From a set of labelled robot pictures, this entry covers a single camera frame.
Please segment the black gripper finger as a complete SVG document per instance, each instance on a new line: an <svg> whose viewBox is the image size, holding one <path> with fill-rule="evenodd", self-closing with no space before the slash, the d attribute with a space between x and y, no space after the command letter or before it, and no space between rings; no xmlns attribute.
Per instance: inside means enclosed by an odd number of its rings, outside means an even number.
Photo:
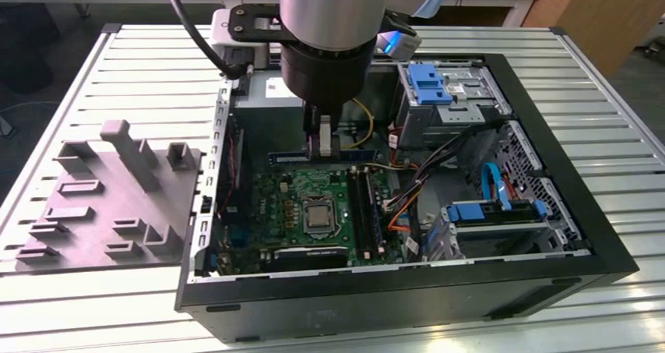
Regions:
<svg viewBox="0 0 665 353"><path fill-rule="evenodd" d="M318 157L318 113L310 103L304 103L304 132L306 141L306 156L313 160Z"/></svg>
<svg viewBox="0 0 665 353"><path fill-rule="evenodd" d="M340 152L340 139L333 128L332 117L322 115L318 126L318 156L338 160Z"/></svg>

